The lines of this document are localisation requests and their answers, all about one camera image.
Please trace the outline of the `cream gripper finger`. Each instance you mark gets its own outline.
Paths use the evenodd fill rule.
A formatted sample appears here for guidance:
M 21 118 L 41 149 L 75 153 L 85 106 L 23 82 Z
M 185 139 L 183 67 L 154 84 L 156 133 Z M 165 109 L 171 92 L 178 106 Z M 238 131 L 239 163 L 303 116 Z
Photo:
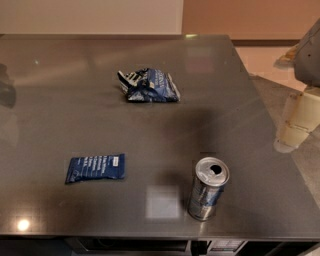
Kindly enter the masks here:
M 277 127 L 274 148 L 280 153 L 296 150 L 320 125 L 320 88 L 306 87 L 290 93 Z

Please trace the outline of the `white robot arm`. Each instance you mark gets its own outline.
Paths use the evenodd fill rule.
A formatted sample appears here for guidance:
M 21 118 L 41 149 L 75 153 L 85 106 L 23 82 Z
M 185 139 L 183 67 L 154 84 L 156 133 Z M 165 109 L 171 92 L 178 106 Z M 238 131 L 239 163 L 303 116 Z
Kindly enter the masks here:
M 285 103 L 274 141 L 281 153 L 297 149 L 320 125 L 320 19 L 300 40 L 293 67 L 295 78 L 306 88 L 290 93 Z

